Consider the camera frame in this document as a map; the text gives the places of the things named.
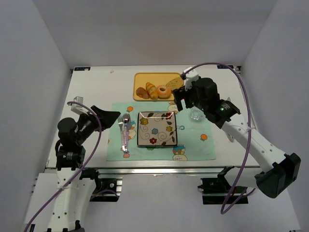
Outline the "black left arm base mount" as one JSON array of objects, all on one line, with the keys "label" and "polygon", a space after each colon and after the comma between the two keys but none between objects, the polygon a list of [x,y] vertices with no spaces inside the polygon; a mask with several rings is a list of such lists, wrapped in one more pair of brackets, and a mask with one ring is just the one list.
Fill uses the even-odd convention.
[{"label": "black left arm base mount", "polygon": [[97,169],[84,169],[81,172],[80,180],[90,179],[94,183],[93,193],[90,202],[117,202],[121,191],[121,177],[115,175],[100,174]]}]

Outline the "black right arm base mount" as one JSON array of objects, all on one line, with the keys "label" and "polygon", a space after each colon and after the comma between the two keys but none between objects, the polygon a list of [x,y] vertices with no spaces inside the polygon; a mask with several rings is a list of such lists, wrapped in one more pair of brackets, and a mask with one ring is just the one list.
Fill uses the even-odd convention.
[{"label": "black right arm base mount", "polygon": [[[235,169],[232,167],[225,167],[216,177],[202,178],[201,185],[197,187],[198,191],[202,193],[202,200],[204,205],[220,205],[223,204],[225,197],[227,196],[231,185],[234,182],[229,184],[225,179],[225,176],[228,171]],[[231,194],[231,197],[227,201],[227,204],[231,204],[238,196],[244,191],[244,187],[236,186]],[[246,192],[242,198],[236,204],[248,204],[248,198]]]}]

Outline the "toasted bread slice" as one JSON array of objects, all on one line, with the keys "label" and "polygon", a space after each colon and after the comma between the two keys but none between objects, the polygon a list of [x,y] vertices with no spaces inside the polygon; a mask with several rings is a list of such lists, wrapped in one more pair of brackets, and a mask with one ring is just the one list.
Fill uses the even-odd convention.
[{"label": "toasted bread slice", "polygon": [[183,86],[184,80],[182,80],[181,77],[174,78],[166,84],[166,87],[170,88],[172,91],[174,91],[175,89],[179,89]]}]

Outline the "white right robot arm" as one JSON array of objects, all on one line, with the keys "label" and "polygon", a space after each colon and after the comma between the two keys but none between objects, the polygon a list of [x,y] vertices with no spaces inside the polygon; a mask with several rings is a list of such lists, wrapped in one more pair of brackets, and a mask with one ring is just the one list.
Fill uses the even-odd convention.
[{"label": "white right robot arm", "polygon": [[183,103],[186,108],[197,107],[209,122],[249,151],[260,166],[253,181],[266,196],[276,198],[296,180],[301,158],[296,153],[288,155],[251,128],[232,102],[220,98],[212,79],[199,78],[190,89],[181,87],[173,95],[179,111]]}]

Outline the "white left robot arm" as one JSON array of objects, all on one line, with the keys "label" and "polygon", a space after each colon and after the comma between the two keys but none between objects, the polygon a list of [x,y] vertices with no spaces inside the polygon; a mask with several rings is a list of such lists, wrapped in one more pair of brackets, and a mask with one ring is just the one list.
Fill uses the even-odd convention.
[{"label": "white left robot arm", "polygon": [[84,219],[89,200],[100,186],[98,172],[86,169],[83,143],[95,131],[102,133],[110,128],[120,112],[104,111],[96,106],[80,112],[75,121],[66,117],[59,121],[56,143],[57,194],[47,231],[83,232]]}]

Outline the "metal serving tongs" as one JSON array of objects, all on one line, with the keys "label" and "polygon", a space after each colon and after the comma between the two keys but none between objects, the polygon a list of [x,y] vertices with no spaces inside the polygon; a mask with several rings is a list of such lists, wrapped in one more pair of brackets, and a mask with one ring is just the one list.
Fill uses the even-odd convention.
[{"label": "metal serving tongs", "polygon": [[186,80],[185,74],[181,74],[181,75],[180,75],[180,78],[181,78],[183,81],[185,81],[185,80]]}]

